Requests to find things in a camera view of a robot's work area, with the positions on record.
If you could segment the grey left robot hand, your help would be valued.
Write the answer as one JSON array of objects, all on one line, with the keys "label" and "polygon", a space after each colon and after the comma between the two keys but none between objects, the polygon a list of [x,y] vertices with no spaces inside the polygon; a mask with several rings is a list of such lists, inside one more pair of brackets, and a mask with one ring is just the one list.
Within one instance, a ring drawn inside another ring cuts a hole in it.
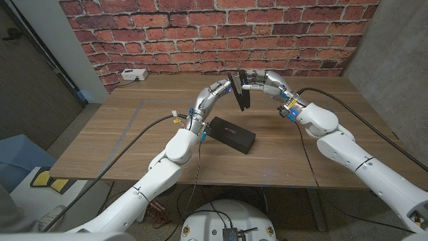
[{"label": "grey left robot hand", "polygon": [[230,80],[219,80],[204,88],[196,98],[192,115],[187,120],[187,129],[198,135],[203,128],[205,119],[209,116],[215,103],[224,95],[231,92]]}]

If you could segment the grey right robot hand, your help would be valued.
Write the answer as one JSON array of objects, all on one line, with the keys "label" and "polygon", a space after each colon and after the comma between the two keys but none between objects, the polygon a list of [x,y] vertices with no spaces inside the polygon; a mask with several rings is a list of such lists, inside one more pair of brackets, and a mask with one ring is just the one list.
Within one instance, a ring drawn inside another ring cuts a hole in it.
[{"label": "grey right robot hand", "polygon": [[297,117],[309,102],[295,93],[283,77],[272,70],[240,70],[242,90],[258,90],[281,103],[278,107],[283,117]]}]

